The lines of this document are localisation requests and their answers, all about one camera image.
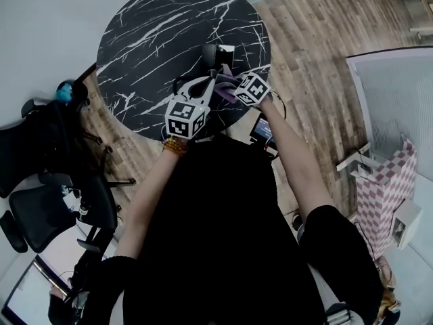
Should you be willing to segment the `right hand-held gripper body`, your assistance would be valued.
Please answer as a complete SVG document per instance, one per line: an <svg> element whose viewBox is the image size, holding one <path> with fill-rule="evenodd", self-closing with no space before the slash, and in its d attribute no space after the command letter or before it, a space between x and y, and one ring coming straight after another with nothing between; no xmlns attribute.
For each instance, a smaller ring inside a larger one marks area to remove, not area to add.
<svg viewBox="0 0 433 325"><path fill-rule="evenodd" d="M243 76L234 96L246 106L257 106L271 92L270 86L255 72Z"/></svg>

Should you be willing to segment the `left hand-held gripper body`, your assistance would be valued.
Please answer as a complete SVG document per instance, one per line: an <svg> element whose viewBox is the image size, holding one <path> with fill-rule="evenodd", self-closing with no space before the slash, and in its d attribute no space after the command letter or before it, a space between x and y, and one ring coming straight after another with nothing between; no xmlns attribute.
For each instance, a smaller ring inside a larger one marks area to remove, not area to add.
<svg viewBox="0 0 433 325"><path fill-rule="evenodd" d="M181 76L173 83L173 98L168 102L165 127L168 135L193 139L206 124L215 78Z"/></svg>

